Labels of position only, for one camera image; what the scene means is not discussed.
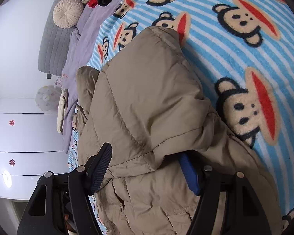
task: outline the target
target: bedding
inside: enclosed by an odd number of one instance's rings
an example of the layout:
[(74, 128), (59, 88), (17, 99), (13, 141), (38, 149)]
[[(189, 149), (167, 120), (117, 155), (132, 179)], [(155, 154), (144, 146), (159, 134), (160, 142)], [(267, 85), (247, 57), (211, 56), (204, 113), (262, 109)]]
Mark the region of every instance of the bedding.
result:
[(222, 120), (260, 157), (294, 209), (294, 15), (284, 0), (123, 0), (101, 25), (98, 70), (148, 26), (179, 33)]
[(111, 16), (121, 0), (112, 0), (106, 7), (90, 8), (86, 5), (76, 28), (70, 37), (67, 59), (62, 71), (62, 87), (68, 89), (68, 108), (63, 121), (63, 151), (69, 151), (72, 119), (77, 103), (76, 71), (84, 66), (92, 56), (94, 44), (102, 22)]
[(60, 28), (53, 21), (53, 9), (60, 0), (54, 0), (41, 38), (38, 70), (56, 76), (61, 76), (65, 65), (70, 36), (75, 27)]

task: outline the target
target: blue and white striped blanket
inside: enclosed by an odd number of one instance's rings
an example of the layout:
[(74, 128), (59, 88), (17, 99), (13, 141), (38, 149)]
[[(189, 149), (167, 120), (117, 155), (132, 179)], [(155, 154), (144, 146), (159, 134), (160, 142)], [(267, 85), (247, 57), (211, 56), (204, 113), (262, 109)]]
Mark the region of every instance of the blue and white striped blanket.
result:
[(254, 149), (294, 208), (294, 15), (284, 0), (123, 0), (100, 27), (89, 66), (100, 70), (144, 28), (180, 36), (229, 128)]

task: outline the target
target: quilted headboard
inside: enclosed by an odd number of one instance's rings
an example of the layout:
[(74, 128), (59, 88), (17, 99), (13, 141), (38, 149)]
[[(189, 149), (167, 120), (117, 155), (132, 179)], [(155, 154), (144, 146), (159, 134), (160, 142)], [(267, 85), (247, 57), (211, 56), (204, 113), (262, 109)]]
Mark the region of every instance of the quilted headboard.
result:
[(54, 0), (45, 25), (40, 43), (38, 70), (61, 76), (69, 50), (71, 32), (75, 28), (63, 29), (53, 22), (52, 12), (60, 0)]

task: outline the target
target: pillow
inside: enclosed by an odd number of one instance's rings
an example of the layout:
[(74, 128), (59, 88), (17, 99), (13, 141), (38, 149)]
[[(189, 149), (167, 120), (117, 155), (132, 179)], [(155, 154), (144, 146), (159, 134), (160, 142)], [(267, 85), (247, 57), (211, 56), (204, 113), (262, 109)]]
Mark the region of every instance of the pillow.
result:
[(61, 0), (53, 10), (53, 21), (60, 28), (70, 28), (77, 24), (83, 9), (79, 0)]

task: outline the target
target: beige puffer jacket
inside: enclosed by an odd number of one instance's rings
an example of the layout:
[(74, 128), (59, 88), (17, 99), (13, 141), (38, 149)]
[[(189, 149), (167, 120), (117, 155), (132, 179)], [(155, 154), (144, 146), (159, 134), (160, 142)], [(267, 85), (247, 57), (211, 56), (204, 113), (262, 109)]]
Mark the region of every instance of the beige puffer jacket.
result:
[[(77, 77), (79, 89), (84, 69)], [(108, 234), (186, 234), (198, 197), (188, 189), (178, 161), (168, 155), (190, 149), (220, 172), (242, 171), (272, 234), (281, 234), (272, 176), (203, 96), (174, 30), (148, 27), (99, 74), (79, 139), (79, 164), (104, 142), (112, 145), (113, 155), (96, 199)]]

